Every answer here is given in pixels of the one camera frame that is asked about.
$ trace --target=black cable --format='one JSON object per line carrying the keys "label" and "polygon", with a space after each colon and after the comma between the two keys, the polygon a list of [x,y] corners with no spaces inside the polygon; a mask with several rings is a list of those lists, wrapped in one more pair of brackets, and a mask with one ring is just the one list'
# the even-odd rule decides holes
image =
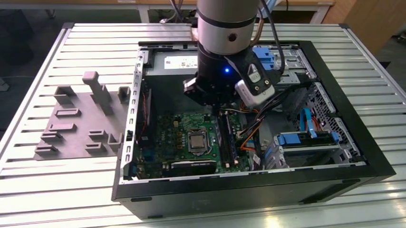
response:
{"label": "black cable", "polygon": [[308,87],[309,84],[311,83],[303,83],[303,84],[299,84],[299,85],[289,86],[279,94],[272,96],[272,98],[267,101],[267,103],[264,104],[264,106],[259,110],[259,112],[255,116],[253,123],[251,124],[251,126],[248,128],[241,130],[240,135],[245,134],[251,129],[253,129],[257,126],[257,124],[263,121],[263,119],[265,117],[265,112],[268,110],[272,110],[275,107],[277,107],[281,104],[281,102],[284,101],[284,99],[288,96],[291,91],[293,91],[295,89],[299,89],[299,88]]}
{"label": "black cable", "polygon": [[276,34],[276,28],[275,28],[273,20],[272,20],[272,17],[271,17],[271,12],[268,11],[265,0],[260,0],[260,3],[261,3],[261,5],[263,5],[263,7],[265,9],[265,15],[267,15],[268,23],[271,24],[271,27],[272,27],[273,39],[275,39],[275,43],[276,43],[276,47],[277,47],[277,51],[279,51],[279,55],[280,55],[280,68],[279,68],[279,71],[283,74],[283,72],[284,72],[284,54],[283,54],[281,46],[280,46],[280,43],[279,43],[279,38],[277,38],[277,34]]}
{"label": "black cable", "polygon": [[170,5],[172,5],[172,8],[173,8],[173,10],[174,10],[174,13],[176,13],[177,18],[178,18],[180,22],[182,22],[182,16],[181,16],[181,13],[180,13],[180,11],[178,11],[178,9],[177,9],[177,6],[176,6],[176,4],[174,4],[174,0],[169,0],[169,2],[170,2]]}
{"label": "black cable", "polygon": [[182,14],[181,14],[181,4],[182,4],[182,0],[178,0],[178,3],[177,3],[177,10],[180,12],[180,15],[181,15],[181,18],[182,18]]}

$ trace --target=sticker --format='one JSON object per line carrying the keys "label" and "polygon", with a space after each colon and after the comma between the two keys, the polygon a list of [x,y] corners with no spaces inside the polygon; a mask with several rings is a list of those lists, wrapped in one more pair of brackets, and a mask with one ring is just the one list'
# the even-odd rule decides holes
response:
{"label": "sticker", "polygon": [[117,0],[117,3],[134,3],[134,0]]}
{"label": "sticker", "polygon": [[257,165],[260,164],[260,158],[256,156],[256,154],[253,154],[252,160]]}
{"label": "sticker", "polygon": [[320,1],[317,3],[317,5],[332,5],[332,2],[329,2],[329,1]]}
{"label": "sticker", "polygon": [[260,80],[260,75],[259,75],[257,71],[253,72],[252,74],[249,74],[248,77],[251,79],[251,82],[253,82],[253,83]]}
{"label": "sticker", "polygon": [[168,56],[164,58],[164,69],[197,68],[197,56]]}

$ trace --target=workbench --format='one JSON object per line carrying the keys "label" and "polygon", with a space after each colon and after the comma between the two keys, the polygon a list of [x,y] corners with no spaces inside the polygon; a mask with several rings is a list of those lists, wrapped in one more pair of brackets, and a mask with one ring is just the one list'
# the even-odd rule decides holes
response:
{"label": "workbench", "polygon": [[[288,11],[313,11],[309,23],[320,24],[335,0],[288,0]],[[137,10],[141,23],[149,23],[148,10],[170,10],[168,0],[0,0],[0,9],[46,10]],[[182,10],[196,9],[196,0],[184,0]],[[283,1],[273,10],[284,11]]]}
{"label": "workbench", "polygon": [[[383,182],[325,203],[142,222],[110,202],[116,157],[31,159],[56,103],[56,86],[89,92],[81,81],[85,70],[98,72],[108,91],[129,86],[137,42],[190,40],[189,29],[185,24],[74,24],[62,28],[0,142],[0,226],[404,227],[406,95],[351,30],[337,25],[277,24],[276,29],[281,40],[313,42],[396,172]],[[269,27],[264,27],[261,40],[272,40]]]}

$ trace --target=gray part holder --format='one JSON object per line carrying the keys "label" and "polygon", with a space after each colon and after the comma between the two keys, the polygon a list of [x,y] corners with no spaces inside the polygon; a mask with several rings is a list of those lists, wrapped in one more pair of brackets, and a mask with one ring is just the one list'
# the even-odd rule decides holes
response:
{"label": "gray part holder", "polygon": [[[89,84],[90,87],[96,87],[98,82],[90,81]],[[61,90],[69,91],[69,89],[69,86],[62,86]],[[116,156],[124,138],[128,103],[121,103],[122,99],[118,98],[117,92],[108,93],[104,86],[98,85],[92,91],[93,93],[73,93],[74,95],[62,98],[62,106],[54,105],[37,144],[34,160]],[[100,103],[108,105],[110,109],[108,115],[105,115],[105,106]],[[60,115],[64,110],[73,112]],[[86,146],[97,143],[100,143],[98,148]]]}
{"label": "gray part holder", "polygon": [[56,88],[53,97],[60,105],[70,105],[70,97],[74,97],[76,94],[70,88],[70,86],[58,86]]}

